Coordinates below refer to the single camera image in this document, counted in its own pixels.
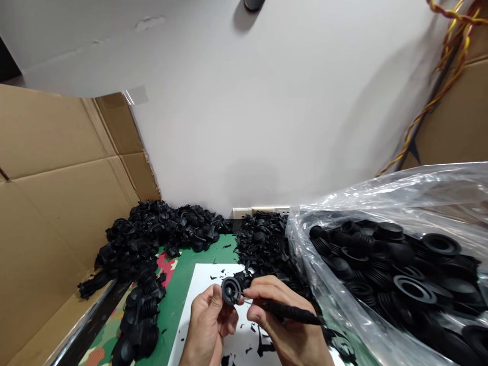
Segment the hand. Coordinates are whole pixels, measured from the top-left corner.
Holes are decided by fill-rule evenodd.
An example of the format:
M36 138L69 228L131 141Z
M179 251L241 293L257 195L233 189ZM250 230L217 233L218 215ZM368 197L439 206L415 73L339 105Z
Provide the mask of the hand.
M198 295L192 302L187 341L179 366L220 365L224 337L235 334L238 320L237 310L224 303L219 285L212 285Z
M316 314L314 307L307 300L275 276L254 279L250 288L245 289L243 293L245 297L254 299L253 304L258 304L260 298L271 299ZM292 320L282 323L257 305L249 308L248 319L258 323L269 334L283 366L334 365L320 326L301 324Z

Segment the white paper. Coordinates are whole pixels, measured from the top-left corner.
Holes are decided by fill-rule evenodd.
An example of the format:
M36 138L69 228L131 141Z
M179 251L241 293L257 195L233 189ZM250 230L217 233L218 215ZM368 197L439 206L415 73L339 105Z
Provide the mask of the white paper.
M183 313L179 321L178 331L173 343L173 349L169 357L168 365L177 366L181 354L183 353L183 346L187 339L188 326L190 324L190 313L192 302L195 297L202 293L211 284L222 283L225 277L234 276L234 273L244 270L241 264L195 264L193 277L188 290ZM267 337L267 333L258 327L256 323L247 320L246 315L249 309L249 304L245 303L242 306L236 306L239 314L239 321L235 335L228 335L224 338L224 352L223 355L229 355L229 366L232 363L235 366L274 366L281 365L276 352L264 352L262 357L259 357L257 350L259 346L259 332L261 332L261 339L263 344L270 344L271 338ZM344 363L339 358L336 350L331 349L331 354L335 362L335 366L342 366Z

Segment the left hand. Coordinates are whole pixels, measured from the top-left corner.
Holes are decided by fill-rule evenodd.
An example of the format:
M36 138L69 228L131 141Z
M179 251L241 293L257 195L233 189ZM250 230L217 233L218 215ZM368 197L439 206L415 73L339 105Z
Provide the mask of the left hand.
M224 337L235 334L239 315L224 303L222 288L211 285L192 303L187 341L179 366L218 366L222 360Z

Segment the green cutting mat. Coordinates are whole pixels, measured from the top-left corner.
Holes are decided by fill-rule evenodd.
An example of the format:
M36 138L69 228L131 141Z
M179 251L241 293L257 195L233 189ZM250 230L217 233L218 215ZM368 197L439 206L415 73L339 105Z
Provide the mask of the green cutting mat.
M168 363L195 264L235 263L238 258L237 254L233 252L235 247L236 242L233 235L221 235L219 241L212 244L208 251L195 253L193 250L182 250L181 257L175 258L174 260L166 259L165 254L160 250L160 258L158 260L159 269L156 273L159 274L161 269L167 273L167 295L159 305L158 327L160 331L167 330L164 334L160 334L158 345L151 357L138 361L137 366L166 365ZM110 365L112 349L120 334L119 327L122 316L124 315L123 308L127 295L132 289L133 287L131 286L120 300L79 365Z
M221 235L220 240L211 245L206 252L195 253L192 250L186 250L181 253L181 257L178 259L178 266L168 285L168 293L159 305L161 312L158 317L158 327L161 331L165 328L168 328L168 330L159 337L158 346L152 356L140 360L137 362L137 366L168 364L195 264L214 263L214 261L215 263L237 262L237 254L233 252L235 247L234 236Z

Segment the electrical cord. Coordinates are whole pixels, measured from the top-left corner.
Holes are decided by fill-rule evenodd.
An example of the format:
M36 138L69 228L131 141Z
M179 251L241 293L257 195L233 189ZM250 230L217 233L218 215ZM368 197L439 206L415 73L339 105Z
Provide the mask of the electrical cord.
M488 20L476 18L481 10L481 7L477 6L477 0L473 1L468 11L466 12L466 15L463 16L458 15L457 11L459 11L464 1L465 0L460 0L453 10L447 11L440 8L438 5L434 4L433 0L427 0L431 9L433 8L436 9L436 10L433 9L434 12L441 13L444 16L452 19L452 21L449 24L447 33L444 37L441 59L439 60L439 63L435 67L434 72L442 71L446 67L446 61L448 60L449 56L452 54L452 51L455 49L454 44L456 40L459 39L460 36L462 36L461 45L460 45L461 53L451 78L444 84L442 89L432 98L432 100L425 106L423 111L408 126L405 135L405 140L402 145L402 150L400 151L400 153L383 170L381 170L376 175L376 177L385 174L393 165L395 165L398 161L403 159L403 157L405 156L408 150L408 147L410 146L410 142L412 140L412 136L414 132L414 127L423 119L423 117L425 116L425 114L427 114L427 112L429 112L431 109L433 109L436 106L437 102L452 88L454 83L461 75L468 55L468 49L471 41L470 34L473 29L473 25L480 25L480 24L488 25ZM452 37L451 35L454 32L454 29L456 28L456 24L459 25L459 28L457 29L457 32L454 35L454 37Z

